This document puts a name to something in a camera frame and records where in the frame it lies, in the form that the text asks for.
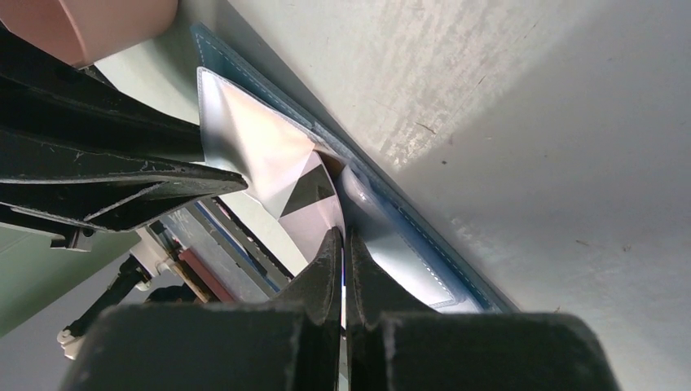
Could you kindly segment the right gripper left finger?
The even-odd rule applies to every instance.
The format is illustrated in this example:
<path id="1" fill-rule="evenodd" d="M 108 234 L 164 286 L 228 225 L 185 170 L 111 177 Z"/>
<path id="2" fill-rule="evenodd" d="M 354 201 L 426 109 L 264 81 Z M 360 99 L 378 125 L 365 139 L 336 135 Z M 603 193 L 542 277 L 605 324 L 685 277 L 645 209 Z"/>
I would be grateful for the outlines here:
<path id="1" fill-rule="evenodd" d="M 343 241 L 269 301 L 121 305 L 102 314 L 63 390 L 335 390 Z"/>

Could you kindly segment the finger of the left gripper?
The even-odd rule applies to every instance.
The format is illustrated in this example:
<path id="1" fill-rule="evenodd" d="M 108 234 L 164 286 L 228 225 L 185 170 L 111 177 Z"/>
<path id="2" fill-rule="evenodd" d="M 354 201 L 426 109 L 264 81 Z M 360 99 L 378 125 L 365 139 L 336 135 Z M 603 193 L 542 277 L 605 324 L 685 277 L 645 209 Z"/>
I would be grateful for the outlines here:
<path id="1" fill-rule="evenodd" d="M 1 124 L 96 149 L 180 161 L 203 156 L 198 125 L 159 112 L 5 29 Z"/>
<path id="2" fill-rule="evenodd" d="M 59 233 L 133 231 L 192 202 L 242 191 L 241 174 L 92 152 L 1 129 L 1 222 Z"/>

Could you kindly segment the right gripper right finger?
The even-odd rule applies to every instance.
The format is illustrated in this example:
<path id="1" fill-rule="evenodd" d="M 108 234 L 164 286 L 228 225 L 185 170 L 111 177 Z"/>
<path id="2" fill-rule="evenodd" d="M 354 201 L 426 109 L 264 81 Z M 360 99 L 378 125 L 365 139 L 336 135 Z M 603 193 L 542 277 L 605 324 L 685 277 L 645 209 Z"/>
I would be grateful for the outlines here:
<path id="1" fill-rule="evenodd" d="M 345 240 L 353 390 L 616 390 L 595 333 L 559 313 L 442 314 Z"/>

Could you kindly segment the pink oval tray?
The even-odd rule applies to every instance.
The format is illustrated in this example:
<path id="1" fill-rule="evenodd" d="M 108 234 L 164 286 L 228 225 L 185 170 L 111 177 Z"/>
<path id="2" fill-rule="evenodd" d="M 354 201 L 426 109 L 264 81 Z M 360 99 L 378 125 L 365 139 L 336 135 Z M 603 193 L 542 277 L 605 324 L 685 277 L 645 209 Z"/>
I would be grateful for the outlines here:
<path id="1" fill-rule="evenodd" d="M 1 23 L 17 37 L 75 68 L 161 35 L 172 0 L 2 0 Z"/>

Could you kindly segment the blue card holder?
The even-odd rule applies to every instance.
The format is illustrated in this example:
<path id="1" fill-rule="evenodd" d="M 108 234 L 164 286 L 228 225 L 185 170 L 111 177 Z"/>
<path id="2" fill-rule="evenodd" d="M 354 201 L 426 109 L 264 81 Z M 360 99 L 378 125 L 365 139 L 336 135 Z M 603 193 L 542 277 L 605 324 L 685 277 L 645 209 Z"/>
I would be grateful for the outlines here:
<path id="1" fill-rule="evenodd" d="M 374 261 L 414 297 L 443 313 L 509 313 L 493 288 L 407 202 L 354 142 L 325 126 L 203 24 L 191 35 L 205 163 L 236 170 L 277 222 L 309 155 L 317 152 Z"/>

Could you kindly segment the black credit card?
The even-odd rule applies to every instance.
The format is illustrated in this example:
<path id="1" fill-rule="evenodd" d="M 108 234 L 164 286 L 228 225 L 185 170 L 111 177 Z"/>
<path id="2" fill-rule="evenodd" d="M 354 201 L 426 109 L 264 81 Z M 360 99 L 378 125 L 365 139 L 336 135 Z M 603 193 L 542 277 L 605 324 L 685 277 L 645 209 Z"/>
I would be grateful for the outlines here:
<path id="1" fill-rule="evenodd" d="M 309 155 L 278 222 L 308 262 L 318 255 L 327 232 L 336 228 L 345 234 L 341 202 L 317 152 Z"/>

